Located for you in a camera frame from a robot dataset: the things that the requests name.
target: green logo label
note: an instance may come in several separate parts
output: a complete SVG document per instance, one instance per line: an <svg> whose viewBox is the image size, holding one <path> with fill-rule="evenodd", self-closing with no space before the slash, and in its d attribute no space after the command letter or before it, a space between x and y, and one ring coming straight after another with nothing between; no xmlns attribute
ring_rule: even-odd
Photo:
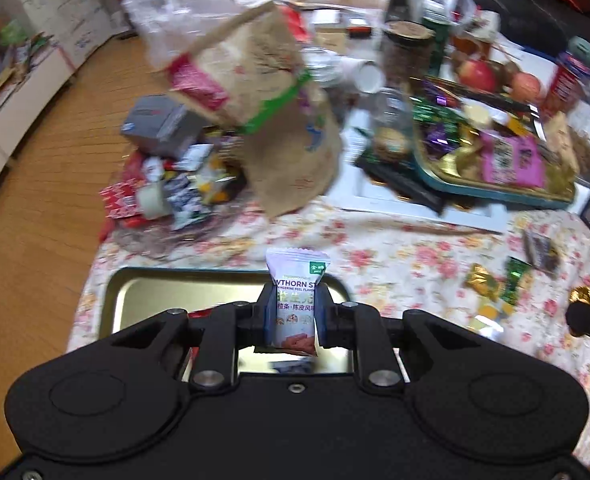
<svg viewBox="0 0 590 480"><path fill-rule="evenodd" d="M324 262L309 262L310 274L323 274L325 270L326 264Z"/></svg>

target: screw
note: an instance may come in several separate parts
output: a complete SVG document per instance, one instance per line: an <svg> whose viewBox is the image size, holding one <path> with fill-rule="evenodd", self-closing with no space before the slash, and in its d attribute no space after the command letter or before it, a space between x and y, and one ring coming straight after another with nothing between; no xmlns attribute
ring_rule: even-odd
<svg viewBox="0 0 590 480"><path fill-rule="evenodd" d="M402 380L402 377L399 376L399 373L394 372L393 370L377 370L369 375L369 380L371 383L375 384L375 386L387 387L399 383Z"/></svg>
<svg viewBox="0 0 590 480"><path fill-rule="evenodd" d="M195 374L193 382L204 388L214 388L224 382L224 376L215 370L202 370Z"/></svg>
<svg viewBox="0 0 590 480"><path fill-rule="evenodd" d="M293 383L293 384L289 384L289 391L292 394L300 394L302 393L304 390L306 389L306 386L304 386L301 383Z"/></svg>

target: purple candy wrapper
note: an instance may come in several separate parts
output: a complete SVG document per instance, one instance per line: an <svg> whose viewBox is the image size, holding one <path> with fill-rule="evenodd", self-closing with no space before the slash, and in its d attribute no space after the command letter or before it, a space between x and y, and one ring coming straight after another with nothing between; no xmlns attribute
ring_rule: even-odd
<svg viewBox="0 0 590 480"><path fill-rule="evenodd" d="M446 138L446 129L443 123L432 124L428 128L424 142L428 146L429 153L437 156L444 156L457 148L457 146L449 143Z"/></svg>
<svg viewBox="0 0 590 480"><path fill-rule="evenodd" d="M429 98L429 101L434 102L439 106L447 105L448 100L446 99L446 96L443 94L443 92L440 92L437 86L435 86L433 83L423 80L422 87L424 88L424 93Z"/></svg>

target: green candy wrapper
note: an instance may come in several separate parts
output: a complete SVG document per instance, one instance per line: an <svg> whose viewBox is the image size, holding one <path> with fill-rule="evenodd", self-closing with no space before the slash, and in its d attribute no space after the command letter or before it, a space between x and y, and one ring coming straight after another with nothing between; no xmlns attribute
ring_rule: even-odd
<svg viewBox="0 0 590 480"><path fill-rule="evenodd" d="M525 275L525 273L527 273L531 268L532 266L526 262L518 260L517 258L513 258L512 256L509 257L508 261L506 262L506 283L504 284L502 296L500 296L501 300L513 306L517 304L517 287L522 276Z"/></svg>

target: apple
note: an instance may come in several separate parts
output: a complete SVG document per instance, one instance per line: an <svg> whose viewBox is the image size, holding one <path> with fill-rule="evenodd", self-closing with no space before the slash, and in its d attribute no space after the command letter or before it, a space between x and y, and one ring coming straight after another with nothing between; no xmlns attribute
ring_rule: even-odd
<svg viewBox="0 0 590 480"><path fill-rule="evenodd" d="M458 77L460 83L477 90L495 92L498 88L495 73L481 59L468 59L463 62L458 70Z"/></svg>
<svg viewBox="0 0 590 480"><path fill-rule="evenodd" d="M511 81L511 98L520 103L537 104L540 100L542 85L533 74L520 72Z"/></svg>

